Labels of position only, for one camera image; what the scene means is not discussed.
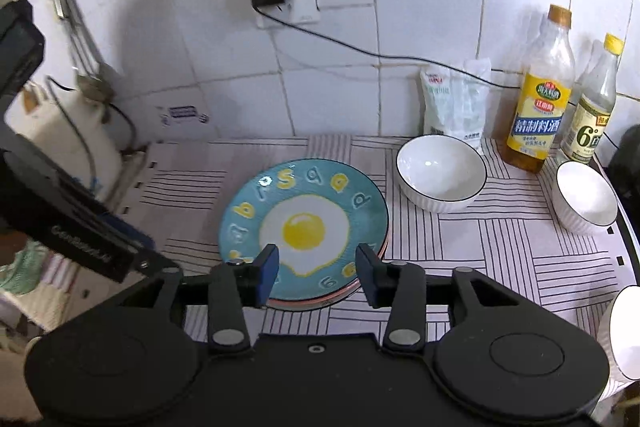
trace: glass bottle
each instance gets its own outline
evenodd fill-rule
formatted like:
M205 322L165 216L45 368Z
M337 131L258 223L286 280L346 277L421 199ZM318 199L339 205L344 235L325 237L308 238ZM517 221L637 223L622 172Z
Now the glass bottle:
M500 148L509 165L540 172L545 163L575 81L569 29L571 12L552 4L527 55L516 113Z
M589 163L616 105L616 72L624 42L607 33L604 51L582 83L571 126L560 144L563 161Z

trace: plastic packet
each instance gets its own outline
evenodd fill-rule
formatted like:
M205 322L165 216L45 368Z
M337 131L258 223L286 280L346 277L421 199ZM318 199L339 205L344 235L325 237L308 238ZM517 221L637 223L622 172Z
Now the plastic packet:
M466 60L455 67L491 80L491 60ZM442 66L420 72L424 93L425 134L445 134L461 139L482 154L482 133L487 110L488 84Z

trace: green cloth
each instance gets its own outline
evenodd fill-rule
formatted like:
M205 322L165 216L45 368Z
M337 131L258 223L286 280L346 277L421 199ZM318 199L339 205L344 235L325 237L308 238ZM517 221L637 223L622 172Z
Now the green cloth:
M15 254L11 264L0 266L0 289L23 295L34 290L40 281L47 247L29 239L25 247Z

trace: plate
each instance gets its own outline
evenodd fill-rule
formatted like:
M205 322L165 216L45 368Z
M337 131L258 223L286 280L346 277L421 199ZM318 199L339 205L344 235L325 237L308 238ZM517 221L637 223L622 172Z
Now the plate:
M244 185L220 225L224 261L252 261L265 245L280 252L270 305L325 305L357 289L355 249L386 247L388 211L362 172L332 160L286 162Z

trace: screw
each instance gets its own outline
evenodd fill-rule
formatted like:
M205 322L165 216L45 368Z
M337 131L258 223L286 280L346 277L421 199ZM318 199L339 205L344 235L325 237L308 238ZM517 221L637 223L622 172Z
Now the screw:
M420 341L420 333L414 330L395 330L389 333L389 340L398 346L413 346Z
M220 330L213 334L213 341L220 346L235 346L244 341L244 333L239 330Z

